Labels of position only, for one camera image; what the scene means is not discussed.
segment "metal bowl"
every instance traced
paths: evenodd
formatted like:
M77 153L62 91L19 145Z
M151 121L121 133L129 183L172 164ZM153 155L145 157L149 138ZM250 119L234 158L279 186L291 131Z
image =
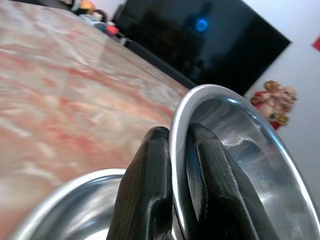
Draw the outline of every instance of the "metal bowl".
M213 131L251 180L281 240L319 240L316 209L293 158L266 119L243 97L217 85L190 90L175 110L169 134L174 205L186 239L196 219L185 164L188 125Z
M24 220L10 240L106 240L122 168L80 176L54 191ZM173 216L172 238L182 240Z

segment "marble countertop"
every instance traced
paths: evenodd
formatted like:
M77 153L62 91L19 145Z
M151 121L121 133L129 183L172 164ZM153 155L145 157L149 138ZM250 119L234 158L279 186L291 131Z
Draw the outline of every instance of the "marble countertop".
M187 91L70 12L0 0L0 240L63 183L127 167Z

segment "figurine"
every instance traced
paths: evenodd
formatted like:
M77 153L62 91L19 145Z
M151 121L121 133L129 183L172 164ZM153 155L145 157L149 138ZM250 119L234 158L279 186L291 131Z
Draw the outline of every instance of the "figurine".
M275 130L288 124L289 113L297 100L297 92L289 86L280 88L276 81L264 83L265 91L257 91L250 102L266 117Z

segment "pink marble surface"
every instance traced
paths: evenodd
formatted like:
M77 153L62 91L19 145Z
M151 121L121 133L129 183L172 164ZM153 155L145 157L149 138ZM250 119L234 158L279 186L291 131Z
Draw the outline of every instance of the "pink marble surface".
M186 92L70 12L0 0L0 239L63 183L128 166Z

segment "bowl rim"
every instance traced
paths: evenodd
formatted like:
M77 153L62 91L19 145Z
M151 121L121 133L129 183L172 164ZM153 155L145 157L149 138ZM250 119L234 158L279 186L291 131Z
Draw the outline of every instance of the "bowl rim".
M46 217L46 215L68 194L80 186L101 178L117 178L125 174L125 168L107 168L96 170L79 176L56 190L37 205L31 213L23 220L9 240L30 240L33 233Z
M300 192L311 210L312 219L317 227L317 232L320 237L320 223L319 216L316 211L316 205L310 197L307 185L304 183L302 175L300 174L293 157L281 140L277 132L273 129L267 119L246 100L236 92L219 85L204 84L191 89L179 102L171 122L169 132L169 154L171 159L172 168L172 190L173 190L173 203L176 211L176 216L180 224L180 230L188 239L192 236L193 219L187 217L186 212L191 210L191 203L184 200L184 196L188 196L189 188L185 186L183 180L187 179L187 173L185 171L185 147L186 147L186 135L188 125L192 114L196 108L203 102L217 99L220 101L226 101L230 105L240 108L250 119L257 123L262 129L265 130L268 137L270 137L274 144L277 146L283 159L287 163L291 170L299 188Z

